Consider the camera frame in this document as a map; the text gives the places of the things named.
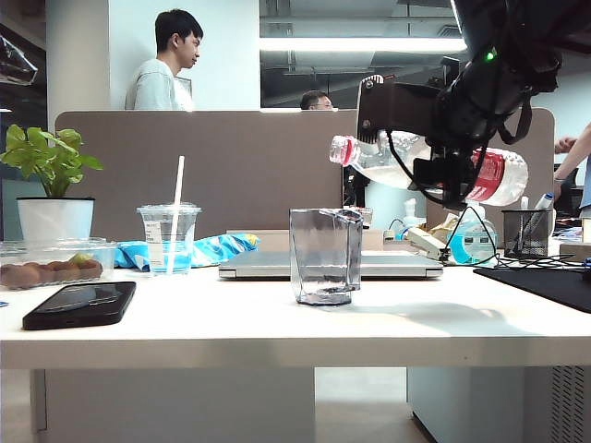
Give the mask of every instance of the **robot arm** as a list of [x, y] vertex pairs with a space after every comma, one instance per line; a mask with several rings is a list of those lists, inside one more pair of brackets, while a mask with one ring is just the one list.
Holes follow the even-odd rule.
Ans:
[[[561, 51], [591, 54], [588, 0], [452, 0], [471, 62], [442, 90], [365, 79], [359, 88], [357, 137], [367, 143], [378, 131], [425, 137], [429, 160], [417, 159], [413, 181], [429, 199], [461, 208], [479, 172], [470, 160], [499, 132], [513, 144], [531, 122], [532, 96], [557, 88]], [[514, 135], [504, 122], [521, 107]], [[442, 190], [442, 198], [427, 191]]]

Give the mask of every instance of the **beige partition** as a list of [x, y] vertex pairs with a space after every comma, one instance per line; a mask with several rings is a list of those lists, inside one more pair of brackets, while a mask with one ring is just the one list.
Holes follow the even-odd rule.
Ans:
[[[515, 132], [519, 114], [513, 115], [507, 121], [507, 127], [512, 134]], [[499, 136], [495, 136], [488, 144], [491, 148], [503, 150], [512, 150], [520, 154], [527, 162], [529, 171], [529, 180], [525, 188], [524, 195], [529, 197], [530, 207], [536, 205], [536, 202], [547, 192], [552, 192], [552, 174], [554, 164], [554, 116], [543, 108], [533, 110], [532, 125], [527, 136], [512, 146], [505, 145]], [[433, 227], [445, 220], [449, 213], [440, 205], [427, 202], [427, 223], [428, 227]], [[499, 243], [503, 242], [503, 216], [502, 210], [519, 209], [519, 200], [512, 205], [504, 207], [485, 206], [487, 210], [487, 219], [489, 219], [497, 229], [499, 234]]]
[[183, 200], [203, 208], [201, 238], [287, 229], [289, 208], [340, 207], [342, 168], [328, 150], [355, 131], [356, 112], [71, 112], [55, 127], [77, 129], [104, 164], [69, 191], [96, 198], [92, 235], [143, 238], [136, 207], [173, 200], [184, 155]]

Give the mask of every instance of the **silver laptop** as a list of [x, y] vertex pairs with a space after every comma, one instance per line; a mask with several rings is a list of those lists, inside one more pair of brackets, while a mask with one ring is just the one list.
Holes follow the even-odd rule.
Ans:
[[[248, 251], [220, 265], [224, 279], [289, 279], [288, 251]], [[389, 251], [364, 251], [361, 255], [362, 279], [431, 279], [443, 273], [439, 261], [417, 255]]]

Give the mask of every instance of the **drinking straw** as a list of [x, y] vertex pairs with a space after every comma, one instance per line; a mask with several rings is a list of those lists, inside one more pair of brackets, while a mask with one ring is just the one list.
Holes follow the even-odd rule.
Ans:
[[175, 187], [175, 204], [173, 205], [173, 226], [170, 232], [170, 248], [168, 252], [168, 266], [166, 267], [166, 274], [173, 273], [175, 267], [175, 251], [176, 251], [176, 227], [178, 226], [178, 212], [181, 204], [181, 191], [183, 189], [183, 170], [185, 169], [185, 156], [178, 156], [178, 169], [176, 171], [176, 187]]

